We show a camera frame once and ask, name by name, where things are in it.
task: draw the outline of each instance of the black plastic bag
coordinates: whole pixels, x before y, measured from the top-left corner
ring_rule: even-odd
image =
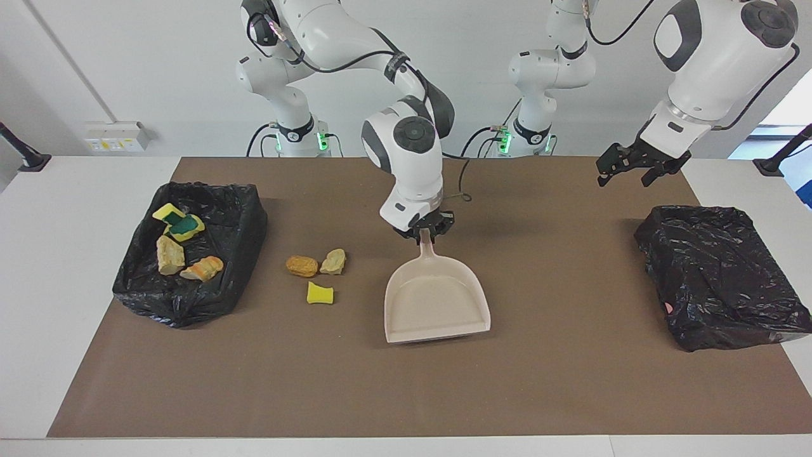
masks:
[[[812,333],[810,313],[736,208],[656,207],[635,233],[668,329],[687,351]]]
[[[205,224],[205,231],[180,245],[187,266],[210,255],[223,261],[223,270],[212,280],[191,281],[158,273],[155,242],[166,224],[152,214],[166,203],[199,216]],[[163,185],[132,236],[113,294],[137,315],[172,328],[224,316],[234,310],[251,278],[267,225],[268,216],[254,185]]]

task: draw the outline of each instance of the white wall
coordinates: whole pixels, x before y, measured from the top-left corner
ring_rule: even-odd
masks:
[[[33,146],[79,154],[82,124],[105,120],[25,2],[41,13],[80,70],[120,120],[153,132],[149,155],[240,155],[253,130],[273,119],[267,102],[235,81],[235,62],[253,48],[240,26],[237,0],[6,0],[0,15],[0,119]],[[595,32],[614,37],[644,0],[604,0]],[[660,0],[618,45],[593,46],[598,76],[585,89],[559,92],[556,154],[599,155],[628,143],[672,80],[651,44],[659,19],[676,3]],[[539,0],[345,0],[358,20],[383,30],[451,97],[457,123],[444,142],[458,152],[469,134],[502,121],[518,91],[508,62],[516,52],[550,47],[544,25],[550,3]],[[801,12],[802,48],[812,50],[812,6]],[[699,157],[727,157],[812,67],[802,54],[741,125],[712,133]],[[349,155],[361,155],[361,121],[400,95],[371,71],[316,75],[297,84],[338,133]],[[26,105],[24,100],[32,100]]]

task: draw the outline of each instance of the brown tabletop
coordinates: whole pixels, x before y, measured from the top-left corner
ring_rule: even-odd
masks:
[[[460,163],[446,161],[447,192]],[[110,306],[50,437],[403,437],[812,433],[781,346],[686,353],[633,232],[698,204],[682,175],[595,183],[594,159],[472,163],[440,255],[478,275],[492,330],[390,346],[389,276],[418,254],[378,216],[367,159],[183,159],[174,181],[256,184],[269,232],[232,315],[175,330]],[[293,254],[342,247],[332,307],[305,302]]]

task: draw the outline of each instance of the dustpan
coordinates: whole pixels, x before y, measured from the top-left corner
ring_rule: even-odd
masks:
[[[490,330],[490,311],[477,276],[459,260],[436,255],[422,230],[420,257],[389,279],[383,326],[389,343],[459,337]]]

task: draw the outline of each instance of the table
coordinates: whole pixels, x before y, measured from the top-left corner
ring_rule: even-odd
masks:
[[[792,437],[493,437],[342,440],[67,440],[42,441],[109,304],[132,227],[178,159],[56,158],[42,173],[21,175],[0,194],[0,455],[801,455],[812,436]],[[761,178],[747,162],[692,160],[685,168],[700,202],[747,211],[804,302],[812,246],[810,213],[782,180]],[[77,205],[77,202],[93,204]],[[88,231],[98,209],[104,231]],[[20,221],[59,220],[48,224]],[[119,250],[97,251],[100,246]],[[71,272],[77,265],[81,275]],[[43,287],[39,275],[48,276]],[[9,304],[25,303],[25,307]],[[812,338],[784,345],[807,389]]]

